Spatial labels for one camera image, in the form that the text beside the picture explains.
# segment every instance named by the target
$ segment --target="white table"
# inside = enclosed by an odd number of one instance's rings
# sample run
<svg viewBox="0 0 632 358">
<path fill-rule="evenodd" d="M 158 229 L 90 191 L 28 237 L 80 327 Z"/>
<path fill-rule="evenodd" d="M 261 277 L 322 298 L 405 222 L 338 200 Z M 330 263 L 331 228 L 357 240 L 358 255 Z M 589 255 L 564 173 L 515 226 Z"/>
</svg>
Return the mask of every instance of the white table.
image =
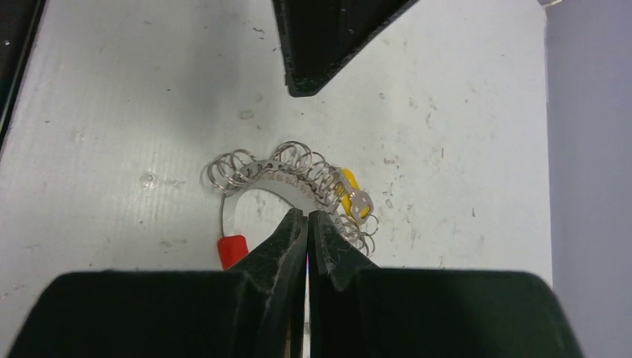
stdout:
<svg viewBox="0 0 632 358">
<path fill-rule="evenodd" d="M 49 1 L 0 161 L 0 354 L 63 272 L 219 269 L 200 171 L 289 139 L 370 192 L 375 263 L 550 284 L 545 23 L 535 0 L 422 0 L 296 99 L 270 1 Z M 251 247 L 286 209 L 244 195 Z"/>
</svg>

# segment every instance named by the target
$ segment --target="curved metal plate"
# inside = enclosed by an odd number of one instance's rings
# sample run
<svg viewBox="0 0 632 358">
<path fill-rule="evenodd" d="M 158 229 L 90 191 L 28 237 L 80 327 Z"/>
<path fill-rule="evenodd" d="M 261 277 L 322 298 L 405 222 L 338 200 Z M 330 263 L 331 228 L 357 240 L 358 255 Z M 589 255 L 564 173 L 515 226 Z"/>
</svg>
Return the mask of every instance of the curved metal plate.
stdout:
<svg viewBox="0 0 632 358">
<path fill-rule="evenodd" d="M 239 169 L 240 172 L 246 174 L 248 172 L 257 172 L 259 167 L 266 168 L 280 168 L 283 167 L 283 163 L 276 160 L 259 160 L 252 162 L 247 166 Z M 237 202 L 239 198 L 250 189 L 263 189 L 272 192 L 279 197 L 283 198 L 293 207 L 302 210 L 308 214 L 317 210 L 322 210 L 330 213 L 329 216 L 334 222 L 334 226 L 340 231 L 341 234 L 345 234 L 345 230 L 340 215 L 330 207 L 325 207 L 319 203 L 314 197 L 314 193 L 311 188 L 304 184 L 297 178 L 296 175 L 288 174 L 285 172 L 264 172 L 255 176 L 255 182 L 249 185 L 243 190 L 239 190 L 232 195 L 222 195 L 221 198 L 221 230 L 222 235 L 231 236 L 234 235 L 235 230 L 235 208 L 237 208 Z"/>
</svg>

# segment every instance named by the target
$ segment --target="yellow plastic piece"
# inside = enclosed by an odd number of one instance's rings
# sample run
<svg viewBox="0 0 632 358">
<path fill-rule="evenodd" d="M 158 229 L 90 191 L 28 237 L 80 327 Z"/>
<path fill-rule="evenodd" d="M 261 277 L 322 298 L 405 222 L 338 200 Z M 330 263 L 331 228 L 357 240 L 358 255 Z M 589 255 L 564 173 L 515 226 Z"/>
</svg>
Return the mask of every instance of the yellow plastic piece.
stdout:
<svg viewBox="0 0 632 358">
<path fill-rule="evenodd" d="M 351 184 L 351 187 L 353 189 L 360 190 L 360 186 L 358 185 L 355 175 L 353 175 L 349 169 L 342 169 L 342 172 L 344 173 L 344 177 L 346 177 L 349 181 L 349 184 Z M 344 208 L 344 212 L 347 213 L 348 216 L 351 216 L 351 198 L 349 197 L 349 194 L 342 198 L 342 207 Z M 366 218 L 367 215 L 369 215 L 369 210 L 370 208 L 362 210 L 360 217 L 363 219 Z"/>
</svg>

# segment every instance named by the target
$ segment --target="red tip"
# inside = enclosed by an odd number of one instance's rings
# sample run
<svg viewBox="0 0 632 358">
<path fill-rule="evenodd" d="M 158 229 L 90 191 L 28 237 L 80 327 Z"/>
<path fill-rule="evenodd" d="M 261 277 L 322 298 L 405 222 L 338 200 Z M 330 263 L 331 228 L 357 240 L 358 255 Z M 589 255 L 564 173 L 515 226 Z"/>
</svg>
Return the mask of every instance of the red tip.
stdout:
<svg viewBox="0 0 632 358">
<path fill-rule="evenodd" d="M 242 235 L 222 237 L 218 241 L 218 252 L 221 267 L 227 270 L 248 255 L 246 238 Z"/>
</svg>

